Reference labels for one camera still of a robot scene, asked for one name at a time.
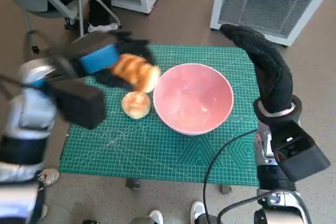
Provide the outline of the black left robot hand, blue tape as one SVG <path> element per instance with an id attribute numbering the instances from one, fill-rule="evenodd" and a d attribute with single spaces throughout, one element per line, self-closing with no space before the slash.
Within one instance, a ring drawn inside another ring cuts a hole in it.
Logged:
<path id="1" fill-rule="evenodd" d="M 129 32 L 95 31 L 71 43 L 64 54 L 79 77 L 93 76 L 107 87 L 149 93 L 161 70 L 148 44 Z"/>

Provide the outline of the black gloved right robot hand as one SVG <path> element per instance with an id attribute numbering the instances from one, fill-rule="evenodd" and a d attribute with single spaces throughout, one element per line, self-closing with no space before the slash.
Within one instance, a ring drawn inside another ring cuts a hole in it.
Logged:
<path id="1" fill-rule="evenodd" d="M 268 113 L 291 108 L 292 74 L 275 46 L 263 34 L 249 27 L 221 25 L 219 31 L 245 50 L 255 66 L 261 102 Z"/>

